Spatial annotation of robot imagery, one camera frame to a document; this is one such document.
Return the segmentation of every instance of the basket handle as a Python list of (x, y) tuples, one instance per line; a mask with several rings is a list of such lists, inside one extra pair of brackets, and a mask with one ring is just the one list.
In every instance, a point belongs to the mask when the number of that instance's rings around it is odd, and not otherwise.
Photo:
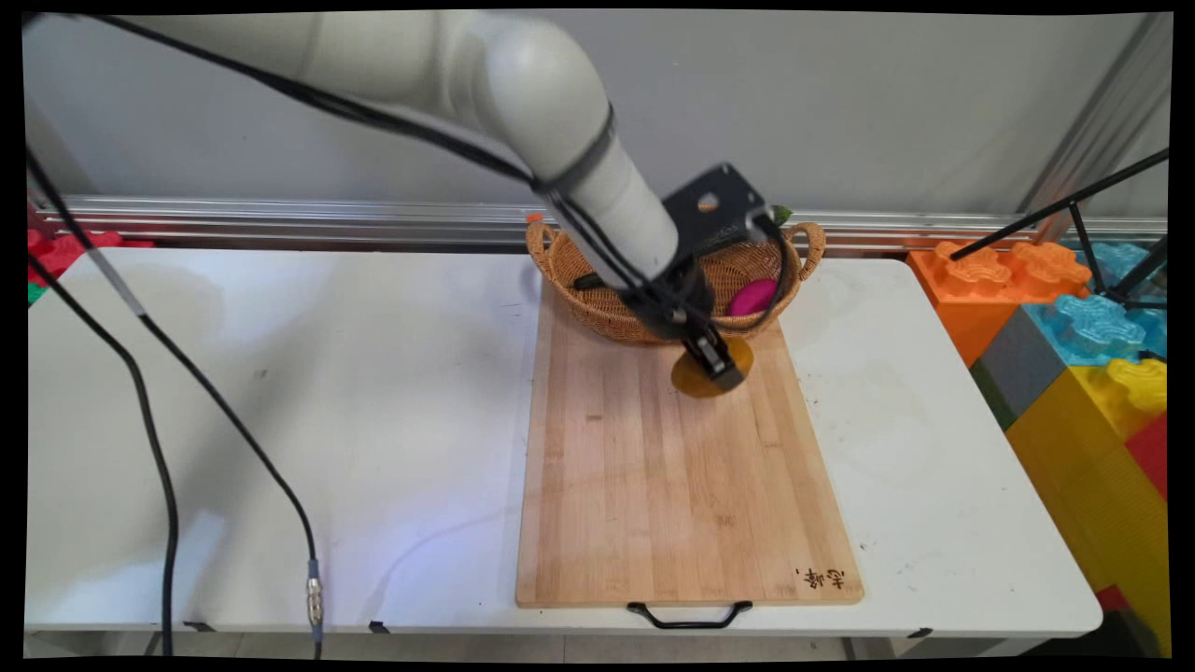
[(556, 232), (552, 231), (546, 224), (544, 224), (543, 218), (527, 220), (527, 253), (531, 255), (531, 261), (535, 262), (539, 267), (539, 271), (544, 274), (550, 282), (552, 280), (552, 270), (547, 263), (547, 251), (544, 249), (544, 237), (547, 237), (549, 243), (556, 242)]
[(805, 262), (801, 264), (801, 270), (797, 271), (798, 280), (807, 280), (814, 274), (814, 270), (817, 270), (822, 253), (826, 252), (826, 232), (822, 231), (821, 226), (811, 221), (803, 221), (784, 232), (789, 243), (792, 243), (792, 238), (796, 237), (798, 231), (804, 231), (805, 236), (809, 237), (809, 256), (805, 257)]

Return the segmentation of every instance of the black handle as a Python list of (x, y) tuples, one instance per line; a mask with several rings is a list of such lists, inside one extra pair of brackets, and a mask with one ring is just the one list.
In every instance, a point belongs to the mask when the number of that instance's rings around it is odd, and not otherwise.
[(752, 607), (750, 600), (736, 601), (734, 606), (730, 607), (730, 613), (727, 615), (722, 621), (676, 621), (674, 623), (664, 623), (663, 621), (652, 616), (648, 611), (648, 605), (642, 601), (632, 601), (626, 605), (626, 610), (632, 613), (638, 613), (639, 616), (646, 618), (652, 625), (660, 628), (661, 630), (718, 630), (725, 628), (735, 617), (747, 611)]

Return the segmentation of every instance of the orange disc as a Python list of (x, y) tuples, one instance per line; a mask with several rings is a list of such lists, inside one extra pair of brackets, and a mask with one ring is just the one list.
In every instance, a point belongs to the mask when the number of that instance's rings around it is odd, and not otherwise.
[[(752, 352), (750, 346), (742, 338), (727, 338), (727, 353), (746, 379), (747, 374), (750, 373), (752, 365), (755, 364), (755, 353)], [(697, 360), (688, 352), (673, 365), (672, 380), (673, 387), (699, 399), (717, 397), (730, 391), (718, 387), (710, 380), (705, 375), (705, 371), (701, 369), (701, 365), (697, 364)]]

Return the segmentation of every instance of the green object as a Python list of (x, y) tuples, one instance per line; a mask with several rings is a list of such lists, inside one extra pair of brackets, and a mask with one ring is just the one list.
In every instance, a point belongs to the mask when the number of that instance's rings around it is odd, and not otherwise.
[(790, 216), (792, 216), (792, 210), (785, 208), (784, 206), (776, 206), (772, 208), (772, 220), (776, 221), (777, 226), (789, 221)]
[(42, 294), (44, 294), (44, 293), (45, 293), (45, 287), (38, 287), (37, 283), (30, 282), (29, 283), (29, 305), (33, 305), (33, 301), (41, 299)]
[(992, 415), (1000, 424), (1000, 430), (1007, 430), (1009, 427), (1012, 427), (1017, 416), (1012, 413), (1009, 402), (1004, 401), (1004, 395), (1000, 393), (1000, 389), (995, 385), (995, 380), (992, 379), (992, 374), (988, 373), (982, 361), (975, 360), (975, 364), (972, 365), (972, 378), (980, 393), (983, 395), (987, 408), (992, 410)]

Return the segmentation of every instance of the wooden cutting board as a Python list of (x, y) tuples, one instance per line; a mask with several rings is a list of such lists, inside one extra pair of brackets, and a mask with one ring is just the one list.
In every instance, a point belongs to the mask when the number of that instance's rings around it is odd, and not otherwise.
[(607, 341), (546, 285), (539, 320), (520, 606), (862, 599), (778, 324), (746, 383), (693, 399), (680, 346)]

